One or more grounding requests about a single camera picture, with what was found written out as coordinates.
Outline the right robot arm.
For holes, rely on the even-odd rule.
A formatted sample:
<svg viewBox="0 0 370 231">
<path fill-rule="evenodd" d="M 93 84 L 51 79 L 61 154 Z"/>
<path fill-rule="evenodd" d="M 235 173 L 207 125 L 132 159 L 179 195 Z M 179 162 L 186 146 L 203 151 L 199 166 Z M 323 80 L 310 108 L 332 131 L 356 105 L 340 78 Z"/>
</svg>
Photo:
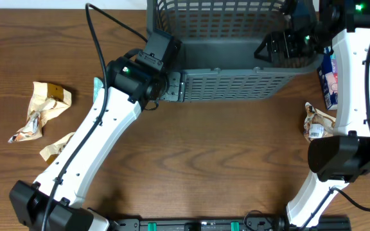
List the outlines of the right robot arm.
<svg viewBox="0 0 370 231">
<path fill-rule="evenodd" d="M 260 44 L 266 62 L 322 53 L 329 47 L 338 67 L 337 116 L 330 137 L 308 148 L 310 171 L 273 230 L 322 230 L 329 203 L 358 177 L 370 173 L 370 1 L 285 1 L 286 30 L 269 33 Z"/>
</svg>

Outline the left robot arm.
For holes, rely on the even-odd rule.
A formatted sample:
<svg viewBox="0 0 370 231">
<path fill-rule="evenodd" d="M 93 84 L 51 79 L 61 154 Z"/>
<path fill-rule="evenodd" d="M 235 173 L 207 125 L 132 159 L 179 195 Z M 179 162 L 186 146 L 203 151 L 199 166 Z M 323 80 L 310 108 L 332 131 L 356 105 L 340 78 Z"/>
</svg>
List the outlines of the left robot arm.
<svg viewBox="0 0 370 231">
<path fill-rule="evenodd" d="M 144 49 L 109 62 L 89 113 L 64 150 L 32 184 L 19 180 L 9 199 L 30 230 L 116 230 L 119 223 L 83 209 L 87 192 L 122 133 L 168 88 L 180 40 L 155 30 Z"/>
</svg>

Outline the tissue multipack box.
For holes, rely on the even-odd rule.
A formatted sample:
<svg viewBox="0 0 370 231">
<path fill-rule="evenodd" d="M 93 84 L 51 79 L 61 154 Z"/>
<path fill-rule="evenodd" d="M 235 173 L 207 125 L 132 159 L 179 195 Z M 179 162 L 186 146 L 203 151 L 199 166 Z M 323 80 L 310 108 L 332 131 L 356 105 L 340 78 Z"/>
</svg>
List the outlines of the tissue multipack box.
<svg viewBox="0 0 370 231">
<path fill-rule="evenodd" d="M 336 110 L 338 105 L 337 59 L 331 47 L 324 49 L 324 58 L 317 68 L 322 96 L 327 110 Z"/>
</svg>

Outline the grey plastic basket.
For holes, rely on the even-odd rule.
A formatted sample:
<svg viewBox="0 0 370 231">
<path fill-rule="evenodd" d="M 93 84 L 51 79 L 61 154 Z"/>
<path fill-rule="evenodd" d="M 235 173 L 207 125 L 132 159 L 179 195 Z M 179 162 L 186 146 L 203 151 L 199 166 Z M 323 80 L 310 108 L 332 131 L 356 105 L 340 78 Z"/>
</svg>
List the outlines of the grey plastic basket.
<svg viewBox="0 0 370 231">
<path fill-rule="evenodd" d="M 170 73 L 186 75 L 184 101 L 265 99 L 322 63 L 317 53 L 277 64 L 254 57 L 269 33 L 290 30 L 289 5 L 316 18 L 312 1 L 148 0 L 146 30 L 180 40 Z"/>
</svg>

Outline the crumpled beige bag under arm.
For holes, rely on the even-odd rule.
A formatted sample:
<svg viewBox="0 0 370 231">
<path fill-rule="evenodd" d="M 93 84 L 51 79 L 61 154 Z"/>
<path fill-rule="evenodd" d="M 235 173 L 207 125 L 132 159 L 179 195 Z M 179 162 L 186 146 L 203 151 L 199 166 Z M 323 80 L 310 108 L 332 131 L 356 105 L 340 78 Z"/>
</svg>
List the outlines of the crumpled beige bag under arm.
<svg viewBox="0 0 370 231">
<path fill-rule="evenodd" d="M 60 153 L 67 146 L 75 133 L 71 132 L 58 140 L 57 142 L 50 144 L 40 151 L 40 156 L 44 159 L 47 164 L 53 163 L 53 161 L 60 155 Z"/>
</svg>

